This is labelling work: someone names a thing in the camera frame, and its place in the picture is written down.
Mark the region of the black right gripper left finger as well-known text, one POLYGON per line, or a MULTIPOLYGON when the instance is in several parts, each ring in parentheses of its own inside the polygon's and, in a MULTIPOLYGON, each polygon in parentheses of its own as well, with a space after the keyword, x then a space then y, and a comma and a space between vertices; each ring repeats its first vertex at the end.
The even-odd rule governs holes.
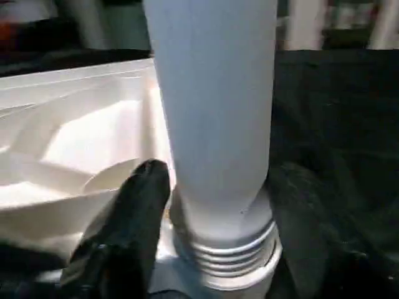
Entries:
POLYGON ((84 232, 62 271, 60 298, 147 298, 169 196, 166 163, 141 163, 84 232))

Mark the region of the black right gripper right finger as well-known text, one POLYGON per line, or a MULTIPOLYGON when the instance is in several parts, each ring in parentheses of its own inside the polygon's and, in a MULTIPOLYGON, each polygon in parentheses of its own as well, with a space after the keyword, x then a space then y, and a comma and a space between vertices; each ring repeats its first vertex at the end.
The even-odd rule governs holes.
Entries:
POLYGON ((294 163, 267 189, 297 298, 398 298, 398 267, 334 206, 337 193, 294 163))

